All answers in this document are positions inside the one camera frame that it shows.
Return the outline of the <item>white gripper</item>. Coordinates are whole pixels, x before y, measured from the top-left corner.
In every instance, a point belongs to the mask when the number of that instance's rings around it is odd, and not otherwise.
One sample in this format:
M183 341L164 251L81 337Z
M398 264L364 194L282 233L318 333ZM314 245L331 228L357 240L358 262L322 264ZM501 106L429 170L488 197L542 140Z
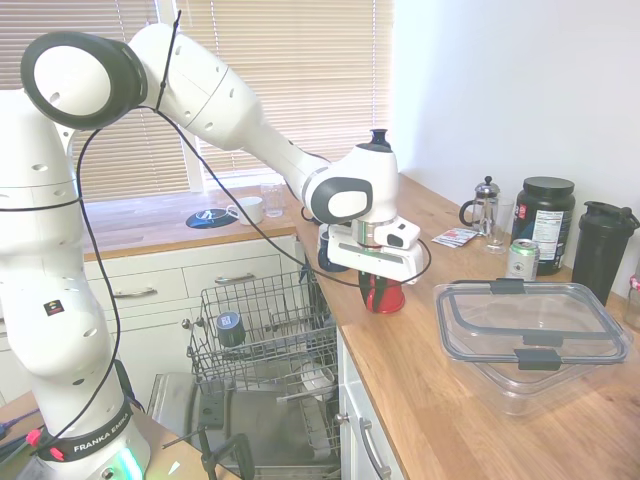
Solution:
M372 313L374 305L388 303L388 279L413 284L425 271L424 254L418 243L408 249L364 247L352 238L348 227L338 225L328 227L327 255L330 262L359 271L359 291Z

